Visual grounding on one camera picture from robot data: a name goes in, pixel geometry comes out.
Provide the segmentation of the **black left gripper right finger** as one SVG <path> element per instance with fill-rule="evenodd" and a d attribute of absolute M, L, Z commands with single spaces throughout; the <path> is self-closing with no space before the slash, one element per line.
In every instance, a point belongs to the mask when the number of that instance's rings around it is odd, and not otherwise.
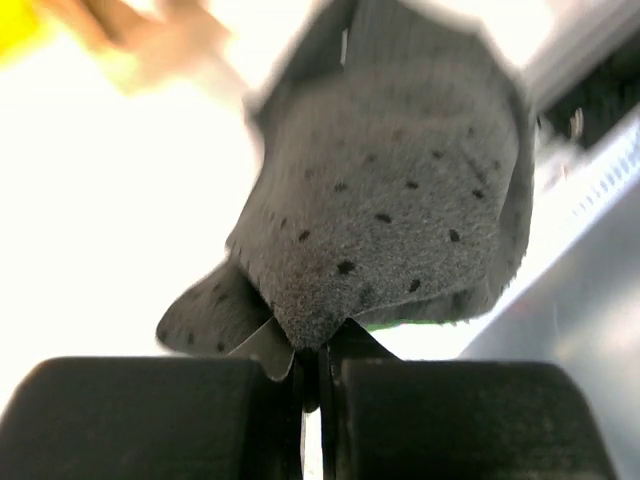
<path fill-rule="evenodd" d="M 328 479 L 613 479 L 581 390 L 559 367 L 404 361 L 354 321 L 319 351 Z"/>

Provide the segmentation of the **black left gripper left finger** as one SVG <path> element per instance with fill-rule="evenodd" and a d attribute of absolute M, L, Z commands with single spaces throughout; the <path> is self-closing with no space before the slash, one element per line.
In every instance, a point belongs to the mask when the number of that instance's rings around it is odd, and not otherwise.
<path fill-rule="evenodd" d="M 275 321 L 225 356 L 59 357 L 1 419 L 5 479 L 298 479 L 302 380 Z"/>

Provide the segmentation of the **grey polka dot skirt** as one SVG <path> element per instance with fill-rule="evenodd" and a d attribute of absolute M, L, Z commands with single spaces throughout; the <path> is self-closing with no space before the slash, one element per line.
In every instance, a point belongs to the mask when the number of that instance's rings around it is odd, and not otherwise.
<path fill-rule="evenodd" d="M 477 34 L 398 1 L 332 1 L 253 114 L 257 182 L 227 259 L 156 335 L 226 353 L 269 320 L 314 350 L 348 319 L 493 308 L 527 250 L 535 116 Z"/>

